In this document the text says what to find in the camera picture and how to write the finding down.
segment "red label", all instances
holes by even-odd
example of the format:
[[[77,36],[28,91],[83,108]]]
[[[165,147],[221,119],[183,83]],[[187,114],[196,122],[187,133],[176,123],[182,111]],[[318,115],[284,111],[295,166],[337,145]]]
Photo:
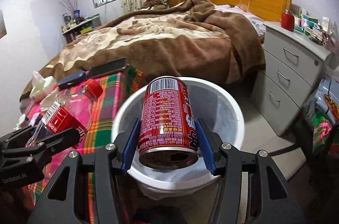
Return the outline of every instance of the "red label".
[[[59,103],[54,102],[42,118],[43,123],[53,133],[57,134],[66,129],[76,129],[80,134],[80,141],[86,136],[88,130]]]
[[[197,134],[187,88],[176,78],[152,82],[145,94],[139,152],[160,146],[197,151]]]

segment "brown blanket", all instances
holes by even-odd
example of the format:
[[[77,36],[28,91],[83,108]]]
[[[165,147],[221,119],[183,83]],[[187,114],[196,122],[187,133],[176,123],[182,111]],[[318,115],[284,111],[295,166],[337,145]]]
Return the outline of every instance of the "brown blanket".
[[[209,0],[187,0],[166,10],[128,13],[68,44],[39,72],[57,81],[121,57],[149,80],[163,75],[235,82],[264,66],[252,24],[241,14],[214,10]],[[31,82],[20,100],[28,97]]]

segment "bottle label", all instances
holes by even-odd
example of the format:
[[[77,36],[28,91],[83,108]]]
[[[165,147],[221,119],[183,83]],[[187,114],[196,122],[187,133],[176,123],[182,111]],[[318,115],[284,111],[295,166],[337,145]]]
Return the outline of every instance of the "bottle label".
[[[50,106],[41,121],[53,134],[57,134],[66,129],[76,129],[80,134],[79,143],[81,143],[88,132],[88,130],[58,102],[54,102]],[[73,148],[78,148],[79,143],[74,145]]]

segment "metal bolt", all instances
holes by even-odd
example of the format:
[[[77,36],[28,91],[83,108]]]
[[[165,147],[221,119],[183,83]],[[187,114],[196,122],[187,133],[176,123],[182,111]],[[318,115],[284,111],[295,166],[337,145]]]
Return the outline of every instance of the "metal bolt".
[[[229,143],[223,143],[223,144],[221,145],[221,147],[222,147],[223,149],[231,149],[232,145],[229,144]]]
[[[267,157],[268,153],[267,153],[267,151],[264,151],[264,150],[262,149],[261,151],[259,151],[259,155],[260,155],[261,157]]]
[[[68,154],[68,156],[69,156],[70,158],[75,158],[75,157],[78,156],[78,153],[77,153],[77,151],[71,151],[71,152]]]
[[[105,146],[105,148],[106,148],[108,151],[110,151],[110,150],[112,150],[112,149],[115,149],[115,144],[112,144],[112,143],[107,144],[107,145]]]

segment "beverage can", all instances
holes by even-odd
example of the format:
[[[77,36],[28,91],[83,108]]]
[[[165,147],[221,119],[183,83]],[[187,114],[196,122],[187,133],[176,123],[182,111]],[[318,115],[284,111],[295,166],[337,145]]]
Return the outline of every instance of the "beverage can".
[[[139,161],[155,169],[179,169],[199,159],[187,86],[176,77],[154,79],[146,89],[139,135]]]

